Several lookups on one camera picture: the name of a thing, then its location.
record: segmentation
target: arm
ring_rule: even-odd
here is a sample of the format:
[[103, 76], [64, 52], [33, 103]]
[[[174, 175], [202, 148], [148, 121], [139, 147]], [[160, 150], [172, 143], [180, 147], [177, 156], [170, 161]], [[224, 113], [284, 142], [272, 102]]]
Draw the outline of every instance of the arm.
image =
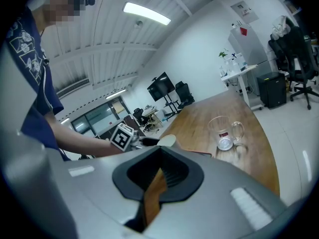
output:
[[110, 141], [90, 138], [77, 133], [58, 122], [53, 112], [48, 112], [44, 118], [52, 128], [59, 148], [82, 155], [108, 156], [121, 153], [112, 146]]

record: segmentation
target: gray refrigerator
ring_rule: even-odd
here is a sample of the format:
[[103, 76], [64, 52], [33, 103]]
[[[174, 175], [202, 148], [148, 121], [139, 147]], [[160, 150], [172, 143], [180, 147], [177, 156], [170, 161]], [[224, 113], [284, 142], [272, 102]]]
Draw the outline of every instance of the gray refrigerator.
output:
[[257, 77], [271, 73], [272, 70], [257, 34], [250, 25], [245, 24], [232, 29], [228, 40], [236, 54], [242, 53], [248, 65], [258, 65], [247, 73], [247, 78], [254, 93], [259, 96]]

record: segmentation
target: white paper cup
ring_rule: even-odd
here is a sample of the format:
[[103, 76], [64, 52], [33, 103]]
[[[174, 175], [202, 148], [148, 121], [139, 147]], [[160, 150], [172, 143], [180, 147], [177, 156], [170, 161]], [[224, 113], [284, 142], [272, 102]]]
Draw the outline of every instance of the white paper cup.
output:
[[181, 149], [176, 136], [173, 134], [164, 136], [161, 140], [159, 140], [157, 146], [167, 146]]

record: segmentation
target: ceiling vent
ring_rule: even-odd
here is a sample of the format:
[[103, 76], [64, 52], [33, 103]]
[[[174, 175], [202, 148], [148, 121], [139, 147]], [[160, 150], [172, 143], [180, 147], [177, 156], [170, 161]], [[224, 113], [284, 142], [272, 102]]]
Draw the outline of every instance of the ceiling vent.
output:
[[64, 88], [63, 90], [58, 91], [57, 95], [61, 99], [61, 98], [65, 97], [66, 95], [68, 95], [68, 94], [70, 94], [78, 89], [81, 89], [84, 86], [89, 85], [89, 84], [90, 84], [89, 78], [83, 79], [81, 81], [73, 83], [72, 85]]

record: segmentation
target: ceiling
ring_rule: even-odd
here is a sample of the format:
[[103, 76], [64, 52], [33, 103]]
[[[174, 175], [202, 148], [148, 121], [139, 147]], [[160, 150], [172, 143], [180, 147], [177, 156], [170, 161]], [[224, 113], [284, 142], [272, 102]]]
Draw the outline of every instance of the ceiling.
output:
[[[167, 26], [123, 12], [125, 2], [148, 7], [171, 19]], [[47, 28], [41, 45], [50, 59], [53, 85], [60, 91], [89, 78], [81, 98], [64, 104], [65, 118], [84, 104], [131, 85], [165, 39], [212, 0], [96, 0], [74, 22]], [[141, 20], [142, 27], [136, 27]]]

